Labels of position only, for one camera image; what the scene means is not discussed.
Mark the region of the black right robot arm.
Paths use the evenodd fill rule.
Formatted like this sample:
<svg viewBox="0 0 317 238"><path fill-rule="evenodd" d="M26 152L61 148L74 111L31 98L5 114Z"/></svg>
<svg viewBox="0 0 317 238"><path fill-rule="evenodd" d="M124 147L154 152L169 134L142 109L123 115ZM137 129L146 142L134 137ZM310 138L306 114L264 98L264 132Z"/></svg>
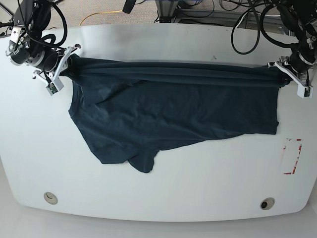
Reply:
<svg viewBox="0 0 317 238"><path fill-rule="evenodd" d="M62 39L57 42L54 34L43 35L51 20L51 9L59 14L63 25ZM53 0L23 0L9 23L2 27L11 30L6 56L17 66L26 64L36 68L33 79L45 84L53 95L63 88L59 76L70 66L70 55L81 46L76 44L64 48L68 34L67 23L61 10Z"/></svg>

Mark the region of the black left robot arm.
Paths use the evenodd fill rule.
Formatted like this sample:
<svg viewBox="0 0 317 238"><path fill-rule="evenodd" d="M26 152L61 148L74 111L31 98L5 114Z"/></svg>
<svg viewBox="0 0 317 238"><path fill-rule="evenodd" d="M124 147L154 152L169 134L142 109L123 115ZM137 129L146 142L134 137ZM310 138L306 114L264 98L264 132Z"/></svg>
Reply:
<svg viewBox="0 0 317 238"><path fill-rule="evenodd" d="M264 17L271 9L277 8L284 26L295 34L297 43L286 44L271 38L264 30ZM315 0L272 0L261 13L260 29L262 35L271 43L291 49L289 57L269 63L287 74L298 85L297 95L311 97L313 87L308 70L317 71L317 2Z"/></svg>

